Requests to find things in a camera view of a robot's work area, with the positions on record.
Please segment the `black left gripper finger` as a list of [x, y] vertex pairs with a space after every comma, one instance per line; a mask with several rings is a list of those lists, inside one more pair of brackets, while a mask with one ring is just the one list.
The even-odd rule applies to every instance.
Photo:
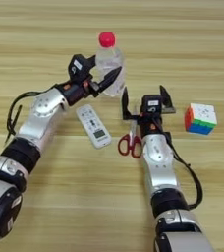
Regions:
[[93, 96], [99, 96], [103, 91], [105, 91], [107, 88], [109, 88], [111, 85], [114, 84], [117, 77], [121, 73], [122, 68], [118, 67], [112, 71], [110, 71], [108, 74], [104, 76], [104, 79], [100, 82], [90, 82], [89, 83], [89, 89], [90, 93]]
[[96, 55], [92, 55], [89, 58], [87, 58], [89, 69], [92, 69], [96, 66]]

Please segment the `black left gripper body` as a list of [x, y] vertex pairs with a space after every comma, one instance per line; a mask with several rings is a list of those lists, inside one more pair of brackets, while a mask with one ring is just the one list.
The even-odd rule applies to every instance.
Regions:
[[83, 98], [89, 95], [98, 96], [99, 85], [91, 80], [85, 80], [80, 84], [68, 81], [63, 84], [57, 84], [56, 89], [63, 95], [70, 106], [73, 106]]

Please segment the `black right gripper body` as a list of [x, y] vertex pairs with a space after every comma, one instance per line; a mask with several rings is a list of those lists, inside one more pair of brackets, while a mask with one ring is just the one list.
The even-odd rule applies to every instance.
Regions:
[[147, 135], [161, 134], [163, 132], [160, 113], [141, 113], [137, 122], [140, 126], [140, 136], [142, 138]]

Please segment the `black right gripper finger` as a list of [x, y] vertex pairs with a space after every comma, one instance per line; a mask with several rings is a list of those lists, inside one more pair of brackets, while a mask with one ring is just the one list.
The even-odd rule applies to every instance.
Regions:
[[128, 95], [127, 88], [124, 88], [124, 90], [123, 90], [121, 104], [122, 104], [122, 115], [123, 115], [124, 120], [138, 120], [140, 118], [140, 116], [138, 114], [133, 115], [128, 109], [129, 95]]
[[171, 96], [168, 94], [167, 90], [160, 85], [160, 95], [162, 97], [163, 112], [166, 114], [175, 113], [176, 109], [173, 106]]

